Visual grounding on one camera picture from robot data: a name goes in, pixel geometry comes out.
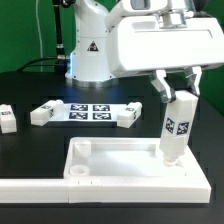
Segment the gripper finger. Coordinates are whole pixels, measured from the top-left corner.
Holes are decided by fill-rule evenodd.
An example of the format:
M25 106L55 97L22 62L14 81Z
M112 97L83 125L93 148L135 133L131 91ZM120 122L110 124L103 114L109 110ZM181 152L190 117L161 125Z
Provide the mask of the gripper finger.
M165 80L165 70L155 70L149 75L149 78L151 84L159 92L163 103L171 103L176 100L175 90L171 88Z
M185 78L187 81L187 90L195 96L200 95L200 80L202 69L200 66L186 67L184 69Z

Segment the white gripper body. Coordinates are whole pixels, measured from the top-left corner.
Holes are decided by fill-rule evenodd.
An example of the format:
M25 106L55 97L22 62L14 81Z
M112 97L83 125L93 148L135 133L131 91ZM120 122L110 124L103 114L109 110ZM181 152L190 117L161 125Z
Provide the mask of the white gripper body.
M224 65L224 32L214 18L192 18L185 28L162 29L153 16L126 17L110 31L106 52L117 77L211 69Z

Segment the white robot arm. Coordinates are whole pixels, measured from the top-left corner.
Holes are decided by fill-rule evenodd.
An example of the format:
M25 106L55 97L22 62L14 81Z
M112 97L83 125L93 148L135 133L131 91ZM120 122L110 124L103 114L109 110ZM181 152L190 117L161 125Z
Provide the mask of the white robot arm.
M202 71L224 65L224 32L216 18L195 11L193 0L117 0L111 10L96 0L52 3L75 11L76 47L69 56L56 25L57 54L70 83L97 86L147 75L169 103L176 93L168 74L183 72L188 91L198 95Z

